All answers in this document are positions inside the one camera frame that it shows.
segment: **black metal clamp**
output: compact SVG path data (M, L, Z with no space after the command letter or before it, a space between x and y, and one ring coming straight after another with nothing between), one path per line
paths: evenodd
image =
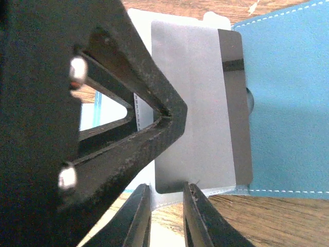
M183 134L187 106L119 0L7 0L0 7L0 245L76 246L138 172ZM88 64L88 84L127 108L125 119L79 133L81 102L69 93L73 56ZM133 93L158 116L139 132ZM62 196L58 179L67 162L77 184ZM185 192L193 240L191 200ZM150 189L140 185L86 246L148 246L150 220ZM110 241L101 245L104 239Z

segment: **card holder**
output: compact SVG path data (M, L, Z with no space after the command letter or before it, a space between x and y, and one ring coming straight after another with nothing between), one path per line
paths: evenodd
M236 23L243 41L252 196L329 199L329 0Z

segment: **wood grain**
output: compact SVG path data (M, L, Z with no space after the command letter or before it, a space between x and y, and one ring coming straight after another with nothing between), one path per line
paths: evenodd
M305 2L303 0L260 0L249 15L252 0L128 0L126 8L196 17L207 11L230 18L231 22L266 14ZM84 87L77 96L90 102L92 90ZM128 198L121 197L111 206L82 243L101 229ZM214 196L210 201L227 221L256 246L329 246L329 201L307 199ZM152 213L151 246L184 246L182 204Z
M83 85L80 89L76 91L71 91L71 94L76 98L80 98L82 103L94 103L95 93L95 89L87 85Z

